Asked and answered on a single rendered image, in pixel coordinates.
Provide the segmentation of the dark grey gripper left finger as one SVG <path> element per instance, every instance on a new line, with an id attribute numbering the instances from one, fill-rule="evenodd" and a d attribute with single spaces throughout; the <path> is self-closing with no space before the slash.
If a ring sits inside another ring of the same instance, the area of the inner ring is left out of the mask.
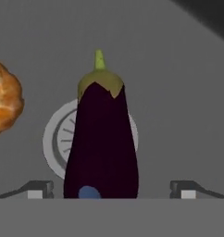
<path id="1" fill-rule="evenodd" d="M 52 199 L 53 190 L 52 181 L 28 181 L 16 190 L 0 194 L 0 199 Z"/>

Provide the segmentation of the grey sink basin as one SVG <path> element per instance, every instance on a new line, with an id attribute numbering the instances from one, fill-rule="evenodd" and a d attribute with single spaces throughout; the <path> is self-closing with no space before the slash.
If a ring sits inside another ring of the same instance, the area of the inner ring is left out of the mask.
<path id="1" fill-rule="evenodd" d="M 0 62 L 25 99 L 0 134 L 0 193 L 30 180 L 62 189 L 44 128 L 76 97 L 96 50 L 126 86 L 140 196 L 165 198 L 173 180 L 224 193 L 224 41 L 169 0 L 0 0 Z"/>

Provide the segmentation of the orange tangerine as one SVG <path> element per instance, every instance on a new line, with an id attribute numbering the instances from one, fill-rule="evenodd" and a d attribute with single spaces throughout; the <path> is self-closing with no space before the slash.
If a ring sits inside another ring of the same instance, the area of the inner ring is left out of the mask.
<path id="1" fill-rule="evenodd" d="M 0 133 L 11 128 L 24 107 L 18 78 L 0 63 Z"/>

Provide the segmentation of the dark purple eggplant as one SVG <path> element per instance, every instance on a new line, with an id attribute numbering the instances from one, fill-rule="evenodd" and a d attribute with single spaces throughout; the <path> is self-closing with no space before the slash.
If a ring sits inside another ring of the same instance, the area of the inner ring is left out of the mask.
<path id="1" fill-rule="evenodd" d="M 64 179 L 66 198 L 135 199 L 139 171 L 125 84 L 94 53 L 93 71 L 78 84 L 73 142 Z"/>

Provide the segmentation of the grey round sink drain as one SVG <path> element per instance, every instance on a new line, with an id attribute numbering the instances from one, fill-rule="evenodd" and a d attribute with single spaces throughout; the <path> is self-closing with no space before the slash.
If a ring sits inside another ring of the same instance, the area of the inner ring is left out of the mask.
<path id="1" fill-rule="evenodd" d="M 90 99 L 64 104 L 44 130 L 44 157 L 50 169 L 65 177 L 71 151 L 86 149 L 106 161 L 137 166 L 138 131 L 125 106 L 103 106 Z"/>

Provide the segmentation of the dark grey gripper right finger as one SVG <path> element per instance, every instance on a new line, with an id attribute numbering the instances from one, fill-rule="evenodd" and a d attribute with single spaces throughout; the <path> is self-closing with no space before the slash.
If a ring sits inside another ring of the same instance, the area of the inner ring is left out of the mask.
<path id="1" fill-rule="evenodd" d="M 196 199 L 199 193 L 213 198 L 224 199 L 224 194 L 207 190 L 196 181 L 171 181 L 169 188 L 170 199 Z"/>

